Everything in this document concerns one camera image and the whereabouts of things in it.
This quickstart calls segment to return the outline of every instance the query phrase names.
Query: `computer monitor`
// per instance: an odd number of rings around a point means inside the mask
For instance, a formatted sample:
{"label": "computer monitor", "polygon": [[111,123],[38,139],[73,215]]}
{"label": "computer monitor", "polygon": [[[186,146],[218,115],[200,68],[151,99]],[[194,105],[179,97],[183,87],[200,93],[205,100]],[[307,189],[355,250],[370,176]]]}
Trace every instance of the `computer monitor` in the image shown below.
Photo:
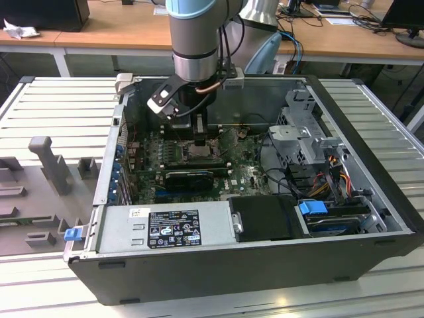
{"label": "computer monitor", "polygon": [[382,26],[406,28],[409,34],[398,34],[396,39],[404,45],[424,48],[424,38],[419,37],[419,31],[424,30],[424,0],[394,0]]}

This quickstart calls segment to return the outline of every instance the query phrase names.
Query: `laboratory floor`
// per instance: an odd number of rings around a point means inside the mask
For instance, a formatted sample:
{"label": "laboratory floor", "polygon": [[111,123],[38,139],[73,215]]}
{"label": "laboratory floor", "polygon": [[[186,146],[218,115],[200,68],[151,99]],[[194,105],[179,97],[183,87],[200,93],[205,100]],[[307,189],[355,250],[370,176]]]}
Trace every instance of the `laboratory floor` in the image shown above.
{"label": "laboratory floor", "polygon": [[[22,76],[59,76],[54,59],[49,54],[3,53],[2,55],[18,77]],[[110,56],[71,55],[67,56],[68,65],[75,76],[115,76]],[[122,72],[139,75],[172,74],[174,68],[171,58],[119,56]],[[341,64],[338,63],[304,63],[302,73],[313,74],[320,78],[339,78]],[[387,66],[372,84],[371,90],[389,108],[392,108],[402,91],[417,73],[419,66]],[[394,113],[399,116],[403,106],[412,101],[422,88],[423,74],[414,81],[403,96]],[[0,105],[13,90],[18,79],[16,75],[0,61]],[[417,132],[419,138],[424,137],[424,129]]]}

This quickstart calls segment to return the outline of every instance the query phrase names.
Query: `tissue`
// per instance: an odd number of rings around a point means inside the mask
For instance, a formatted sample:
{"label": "tissue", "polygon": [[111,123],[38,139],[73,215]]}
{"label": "tissue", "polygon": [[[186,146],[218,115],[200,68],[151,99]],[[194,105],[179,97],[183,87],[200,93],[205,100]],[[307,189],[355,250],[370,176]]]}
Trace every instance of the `tissue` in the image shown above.
{"label": "tissue", "polygon": [[38,33],[36,29],[31,26],[20,27],[17,25],[12,25],[6,20],[4,21],[5,27],[3,28],[3,31],[5,31],[12,38],[17,38],[20,40],[21,38],[30,38],[32,36],[40,35],[40,33]]}

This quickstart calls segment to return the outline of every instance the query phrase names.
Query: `black plastic cover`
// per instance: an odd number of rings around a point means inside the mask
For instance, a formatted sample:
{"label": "black plastic cover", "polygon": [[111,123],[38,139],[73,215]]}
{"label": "black plastic cover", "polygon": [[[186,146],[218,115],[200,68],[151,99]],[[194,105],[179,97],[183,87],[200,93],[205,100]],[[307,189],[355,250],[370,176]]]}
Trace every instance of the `black plastic cover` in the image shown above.
{"label": "black plastic cover", "polygon": [[292,198],[284,195],[231,197],[231,213],[241,216],[243,232],[238,242],[302,239]]}

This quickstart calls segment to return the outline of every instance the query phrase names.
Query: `warning label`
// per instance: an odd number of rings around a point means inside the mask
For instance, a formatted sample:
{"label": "warning label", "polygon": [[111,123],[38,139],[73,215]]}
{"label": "warning label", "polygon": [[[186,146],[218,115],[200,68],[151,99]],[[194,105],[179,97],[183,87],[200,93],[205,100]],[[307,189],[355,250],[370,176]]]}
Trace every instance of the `warning label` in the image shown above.
{"label": "warning label", "polygon": [[199,211],[151,212],[147,243],[150,248],[201,245]]}

